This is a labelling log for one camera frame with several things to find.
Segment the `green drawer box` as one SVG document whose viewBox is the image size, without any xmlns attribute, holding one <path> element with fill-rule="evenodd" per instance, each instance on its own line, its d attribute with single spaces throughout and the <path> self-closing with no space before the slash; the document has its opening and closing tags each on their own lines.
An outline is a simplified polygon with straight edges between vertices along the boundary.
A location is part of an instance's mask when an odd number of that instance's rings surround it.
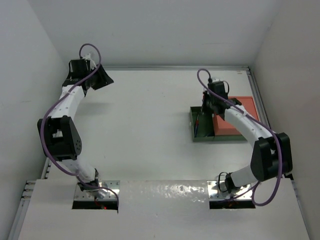
<svg viewBox="0 0 320 240">
<path fill-rule="evenodd" d="M 197 113 L 199 112 L 199 126 L 197 137 L 194 137 L 194 124 Z M 242 135 L 215 135 L 214 121 L 209 115 L 202 114 L 200 106 L 191 106 L 189 109 L 191 137 L 195 143 L 202 142 L 241 142 L 246 141 Z M 214 136 L 205 137 L 205 135 L 214 133 Z"/>
</svg>

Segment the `salmon red drawer box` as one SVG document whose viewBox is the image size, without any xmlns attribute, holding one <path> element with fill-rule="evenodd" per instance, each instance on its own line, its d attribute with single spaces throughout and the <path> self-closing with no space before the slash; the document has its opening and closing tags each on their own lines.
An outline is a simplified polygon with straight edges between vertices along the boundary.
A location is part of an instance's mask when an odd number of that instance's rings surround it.
<svg viewBox="0 0 320 240">
<path fill-rule="evenodd" d="M 245 126 L 248 126 L 245 122 L 249 121 L 249 115 L 256 120 L 260 119 L 252 96 L 230 96 L 229 100 L 232 98 L 236 98 L 240 101 L 241 105 L 238 105 L 238 107 L 246 112 L 247 115 L 244 116 L 243 113 L 239 112 L 234 107 L 225 111 L 225 119 L 217 114 L 212 114 L 215 136 L 240 136 L 243 130 L 246 129 Z"/>
</svg>

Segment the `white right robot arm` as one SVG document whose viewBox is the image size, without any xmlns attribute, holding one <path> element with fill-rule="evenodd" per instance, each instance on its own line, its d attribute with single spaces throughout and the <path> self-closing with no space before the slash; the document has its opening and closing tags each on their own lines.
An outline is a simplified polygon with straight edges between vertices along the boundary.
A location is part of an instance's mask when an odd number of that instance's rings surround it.
<svg viewBox="0 0 320 240">
<path fill-rule="evenodd" d="M 267 129 L 246 111 L 237 98 L 228 98 L 223 81 L 209 78 L 207 88 L 203 92 L 202 111 L 233 125 L 253 148 L 250 164 L 225 176 L 224 185 L 228 193 L 277 177 L 280 164 L 282 174 L 293 170 L 291 143 L 286 133 Z"/>
</svg>

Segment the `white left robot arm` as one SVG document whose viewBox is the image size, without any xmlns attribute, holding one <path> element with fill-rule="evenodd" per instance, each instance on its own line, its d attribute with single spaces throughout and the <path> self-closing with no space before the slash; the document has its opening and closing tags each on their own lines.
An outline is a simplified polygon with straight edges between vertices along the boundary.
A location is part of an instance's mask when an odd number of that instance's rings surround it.
<svg viewBox="0 0 320 240">
<path fill-rule="evenodd" d="M 82 192 L 97 197 L 107 187 L 100 183 L 97 169 L 80 158 L 83 144 L 74 118 L 89 89 L 98 90 L 114 81 L 89 56 L 71 60 L 68 67 L 58 102 L 38 120 L 37 128 L 45 156 L 62 172 L 76 177 Z"/>
</svg>

